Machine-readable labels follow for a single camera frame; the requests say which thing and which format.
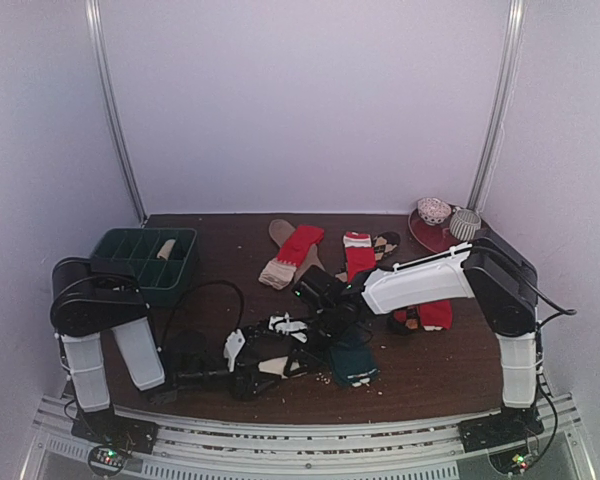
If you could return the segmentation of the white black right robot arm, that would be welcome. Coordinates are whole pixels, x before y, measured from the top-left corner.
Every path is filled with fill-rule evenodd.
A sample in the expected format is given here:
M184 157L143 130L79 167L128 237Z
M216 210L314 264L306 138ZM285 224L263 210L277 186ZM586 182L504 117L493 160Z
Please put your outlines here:
M310 347L326 349L363 310L390 314L455 298L473 298L496 335L503 371L505 407L493 419L499 440L515 440L531 424L536 371L541 362L536 318L537 274L533 266L495 233L391 269L378 267L369 236L344 237L347 280L340 282L315 265L297 280L296 294L317 312L303 330Z

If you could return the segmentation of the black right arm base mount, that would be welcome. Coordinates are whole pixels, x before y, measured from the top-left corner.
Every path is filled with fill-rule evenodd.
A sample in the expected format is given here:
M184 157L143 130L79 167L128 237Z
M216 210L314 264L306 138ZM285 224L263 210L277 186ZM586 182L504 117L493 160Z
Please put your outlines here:
M523 441L528 434L540 435L544 425L538 410L503 407L499 413L464 420L458 424L466 453Z

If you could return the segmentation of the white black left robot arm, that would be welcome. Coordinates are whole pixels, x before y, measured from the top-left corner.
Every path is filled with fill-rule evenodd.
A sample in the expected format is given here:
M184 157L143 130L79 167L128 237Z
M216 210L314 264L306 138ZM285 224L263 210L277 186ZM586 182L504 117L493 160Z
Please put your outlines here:
M152 325L151 307L141 284L126 265L99 259L68 257L51 273L53 300L50 322L61 360L72 383L86 429L103 444L117 442L124 424L111 411L101 336L112 333L135 388L154 405L174 402L183 391L223 382L239 399L259 395L277 381L262 362L244 364L242 332L226 342L225 362L207 355L195 333L183 332L160 345Z

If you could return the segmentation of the cream brown striped sock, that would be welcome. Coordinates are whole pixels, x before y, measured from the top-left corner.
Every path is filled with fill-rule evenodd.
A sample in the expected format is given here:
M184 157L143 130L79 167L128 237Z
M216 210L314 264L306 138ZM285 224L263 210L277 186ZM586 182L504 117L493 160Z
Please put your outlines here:
M275 375L282 379L293 378L305 374L305 371L301 368L299 362L291 360L289 356L261 361L258 363L257 369L259 373Z

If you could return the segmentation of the dark teal sock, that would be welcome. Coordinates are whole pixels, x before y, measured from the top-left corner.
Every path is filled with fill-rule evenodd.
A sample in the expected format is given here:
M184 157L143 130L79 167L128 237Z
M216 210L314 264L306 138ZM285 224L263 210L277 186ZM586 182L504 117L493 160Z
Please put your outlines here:
M366 340L349 335L331 346L328 362L332 376L341 387L357 388L375 380L380 371Z

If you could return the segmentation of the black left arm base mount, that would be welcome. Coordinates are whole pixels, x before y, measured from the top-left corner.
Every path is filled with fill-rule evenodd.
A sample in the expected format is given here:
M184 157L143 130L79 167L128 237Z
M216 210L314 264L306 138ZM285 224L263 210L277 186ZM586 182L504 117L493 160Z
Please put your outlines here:
M71 434L131 453L151 454L157 439L155 422L124 417L112 411L78 413Z

